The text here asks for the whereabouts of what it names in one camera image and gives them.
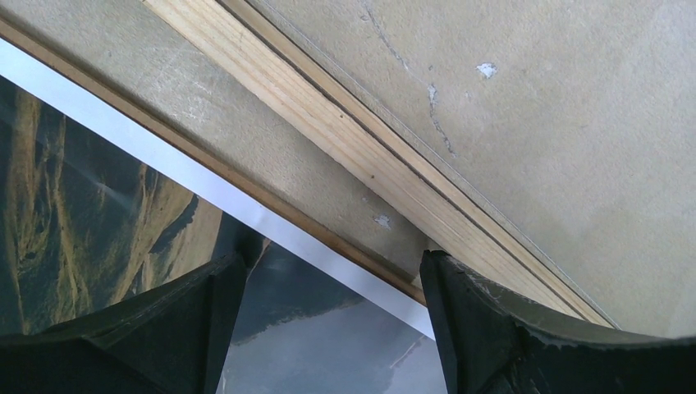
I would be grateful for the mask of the black wooden picture frame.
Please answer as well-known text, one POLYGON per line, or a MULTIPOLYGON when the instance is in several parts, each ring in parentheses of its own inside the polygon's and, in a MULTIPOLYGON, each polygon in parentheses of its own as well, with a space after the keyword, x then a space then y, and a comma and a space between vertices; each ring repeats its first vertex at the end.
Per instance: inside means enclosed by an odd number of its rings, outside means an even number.
POLYGON ((456 259, 543 305, 610 325, 248 2, 148 7, 456 259))

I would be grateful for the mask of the brown hardboard backing board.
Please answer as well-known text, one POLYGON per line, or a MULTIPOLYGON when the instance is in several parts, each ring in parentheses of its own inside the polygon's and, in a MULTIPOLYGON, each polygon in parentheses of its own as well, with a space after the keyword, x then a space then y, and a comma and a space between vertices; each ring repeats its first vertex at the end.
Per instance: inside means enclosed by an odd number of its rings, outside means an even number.
POLYGON ((420 331, 423 292, 376 259, 228 167, 9 20, 1 73, 131 156, 420 331))

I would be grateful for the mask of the glossy photo print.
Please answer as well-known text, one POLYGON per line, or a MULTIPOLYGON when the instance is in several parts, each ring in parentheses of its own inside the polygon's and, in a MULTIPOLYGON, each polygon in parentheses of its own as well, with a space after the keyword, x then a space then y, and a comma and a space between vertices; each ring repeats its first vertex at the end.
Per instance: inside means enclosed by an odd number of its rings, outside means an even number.
POLYGON ((223 208, 17 85, 1 45, 1 328, 37 332, 226 254, 254 257, 221 393, 443 393, 426 312, 248 195, 223 208))

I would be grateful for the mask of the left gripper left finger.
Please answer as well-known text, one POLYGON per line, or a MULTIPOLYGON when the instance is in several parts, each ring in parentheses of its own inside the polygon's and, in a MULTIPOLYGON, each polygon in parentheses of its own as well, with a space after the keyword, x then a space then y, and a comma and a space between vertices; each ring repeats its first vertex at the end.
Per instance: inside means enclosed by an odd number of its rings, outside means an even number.
POLYGON ((1 339, 4 393, 214 393, 248 277, 229 254, 100 311, 1 339))

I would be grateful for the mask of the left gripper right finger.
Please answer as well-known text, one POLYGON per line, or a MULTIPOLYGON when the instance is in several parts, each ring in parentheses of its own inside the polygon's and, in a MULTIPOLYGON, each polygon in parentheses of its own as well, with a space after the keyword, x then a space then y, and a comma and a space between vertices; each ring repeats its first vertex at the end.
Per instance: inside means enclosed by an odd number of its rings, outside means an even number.
POLYGON ((692 393, 695 340, 606 328, 518 294, 440 250, 420 276, 450 393, 692 393))

